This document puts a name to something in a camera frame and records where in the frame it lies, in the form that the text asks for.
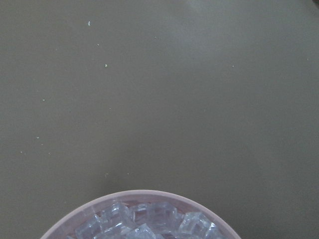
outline bowl of clear cubes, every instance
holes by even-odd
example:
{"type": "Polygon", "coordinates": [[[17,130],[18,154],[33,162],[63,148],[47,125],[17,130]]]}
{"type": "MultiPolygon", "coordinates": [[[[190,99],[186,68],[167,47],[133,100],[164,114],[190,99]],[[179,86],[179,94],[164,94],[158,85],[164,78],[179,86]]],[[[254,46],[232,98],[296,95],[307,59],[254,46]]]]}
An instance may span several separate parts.
{"type": "Polygon", "coordinates": [[[95,199],[58,221],[41,239],[240,239],[206,207],[185,197],[131,190],[95,199]]]}

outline plastic bowl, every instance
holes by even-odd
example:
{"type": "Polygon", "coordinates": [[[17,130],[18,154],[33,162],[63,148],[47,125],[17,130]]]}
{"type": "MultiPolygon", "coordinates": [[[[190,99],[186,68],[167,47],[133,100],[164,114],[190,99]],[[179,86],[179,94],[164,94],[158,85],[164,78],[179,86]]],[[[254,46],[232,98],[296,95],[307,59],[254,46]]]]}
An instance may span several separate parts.
{"type": "Polygon", "coordinates": [[[204,206],[179,195],[153,190],[131,190],[119,193],[113,193],[95,199],[83,206],[70,212],[53,227],[51,227],[41,239],[65,239],[68,234],[74,232],[74,229],[91,218],[93,214],[105,209],[115,202],[123,202],[128,206],[143,202],[170,202],[179,211],[203,212],[208,219],[214,222],[219,230],[229,239],[240,239],[236,232],[225,223],[219,216],[214,214],[204,206]]]}

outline gray surface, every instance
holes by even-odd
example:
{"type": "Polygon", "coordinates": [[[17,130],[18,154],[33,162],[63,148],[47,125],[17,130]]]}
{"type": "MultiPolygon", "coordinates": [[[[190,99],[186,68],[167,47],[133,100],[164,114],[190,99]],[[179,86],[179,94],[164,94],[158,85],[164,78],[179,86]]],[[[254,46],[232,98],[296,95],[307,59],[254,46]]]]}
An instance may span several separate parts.
{"type": "Polygon", "coordinates": [[[0,22],[1,238],[128,189],[318,238],[311,0],[2,0],[0,22]]]}

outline pink bowl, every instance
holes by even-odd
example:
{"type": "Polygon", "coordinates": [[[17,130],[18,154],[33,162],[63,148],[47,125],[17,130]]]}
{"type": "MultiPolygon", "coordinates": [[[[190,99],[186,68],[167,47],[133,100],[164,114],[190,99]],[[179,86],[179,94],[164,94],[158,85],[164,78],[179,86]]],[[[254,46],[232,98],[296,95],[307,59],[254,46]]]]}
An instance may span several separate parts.
{"type": "Polygon", "coordinates": [[[103,210],[104,208],[114,204],[115,202],[123,202],[128,206],[135,205],[143,202],[170,202],[179,211],[187,212],[203,212],[207,218],[214,222],[220,231],[229,239],[240,239],[236,232],[225,223],[219,216],[214,214],[204,206],[187,199],[185,197],[153,190],[131,190],[119,193],[113,193],[95,199],[83,206],[70,212],[53,227],[51,227],[41,239],[65,239],[68,234],[74,232],[74,229],[81,225],[83,222],[93,216],[93,214],[103,210]]]}

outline pink container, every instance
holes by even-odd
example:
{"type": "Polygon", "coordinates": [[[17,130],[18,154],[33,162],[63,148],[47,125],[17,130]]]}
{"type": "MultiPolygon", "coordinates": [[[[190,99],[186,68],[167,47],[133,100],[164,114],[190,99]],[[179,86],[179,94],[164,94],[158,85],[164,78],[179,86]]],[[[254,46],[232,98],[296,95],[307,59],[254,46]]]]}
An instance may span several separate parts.
{"type": "Polygon", "coordinates": [[[207,218],[214,222],[219,230],[229,239],[240,239],[236,232],[225,223],[219,216],[214,214],[204,206],[187,199],[185,197],[153,190],[131,190],[119,193],[113,193],[95,199],[83,206],[70,212],[53,227],[51,227],[41,239],[65,239],[65,237],[72,233],[75,228],[91,218],[93,214],[105,209],[106,207],[114,204],[115,202],[123,202],[128,206],[135,205],[143,202],[170,202],[179,211],[187,212],[203,212],[207,218]]]}

